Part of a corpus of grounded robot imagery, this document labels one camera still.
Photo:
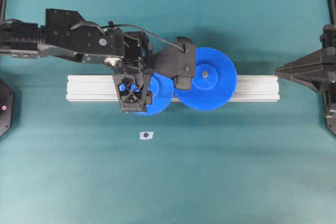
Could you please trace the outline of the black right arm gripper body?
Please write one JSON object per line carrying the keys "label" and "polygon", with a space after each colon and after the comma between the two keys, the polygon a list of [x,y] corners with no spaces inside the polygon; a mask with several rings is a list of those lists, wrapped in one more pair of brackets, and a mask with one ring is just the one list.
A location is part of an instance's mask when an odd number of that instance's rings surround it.
{"label": "black right arm gripper body", "polygon": [[335,135],[335,24],[324,26],[320,40],[328,60],[327,84],[323,92],[323,114],[327,129]]}

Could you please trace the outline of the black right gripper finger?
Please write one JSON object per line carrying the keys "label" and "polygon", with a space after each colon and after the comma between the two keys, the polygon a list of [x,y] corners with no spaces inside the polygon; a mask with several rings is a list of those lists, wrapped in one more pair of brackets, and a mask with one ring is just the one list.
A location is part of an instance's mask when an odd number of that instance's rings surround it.
{"label": "black right gripper finger", "polygon": [[306,86],[316,93],[323,93],[327,89],[327,49],[319,49],[277,67],[275,75]]}

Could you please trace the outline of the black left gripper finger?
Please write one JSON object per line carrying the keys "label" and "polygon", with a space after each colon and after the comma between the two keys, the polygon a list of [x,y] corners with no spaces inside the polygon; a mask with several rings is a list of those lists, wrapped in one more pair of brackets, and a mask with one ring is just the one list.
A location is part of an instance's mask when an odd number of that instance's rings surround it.
{"label": "black left gripper finger", "polygon": [[147,113],[147,105],[152,104],[149,90],[150,74],[114,74],[112,76],[120,109],[124,113]]}

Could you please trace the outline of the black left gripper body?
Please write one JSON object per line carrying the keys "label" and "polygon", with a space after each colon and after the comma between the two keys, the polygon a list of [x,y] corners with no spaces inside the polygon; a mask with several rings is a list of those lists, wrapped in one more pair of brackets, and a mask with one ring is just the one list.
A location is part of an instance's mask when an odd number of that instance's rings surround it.
{"label": "black left gripper body", "polygon": [[108,57],[104,64],[113,69],[115,74],[147,73],[152,67],[153,51],[148,35],[144,32],[126,31],[122,38],[123,55]]}

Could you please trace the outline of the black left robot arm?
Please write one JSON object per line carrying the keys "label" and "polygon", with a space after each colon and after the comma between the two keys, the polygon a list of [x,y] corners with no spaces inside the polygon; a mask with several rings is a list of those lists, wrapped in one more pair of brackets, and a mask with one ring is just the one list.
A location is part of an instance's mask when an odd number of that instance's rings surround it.
{"label": "black left robot arm", "polygon": [[1,22],[1,53],[13,58],[53,56],[112,69],[112,80],[123,112],[145,113],[152,104],[147,71],[151,55],[144,32],[102,27],[77,11],[47,9],[44,25],[18,19]]}

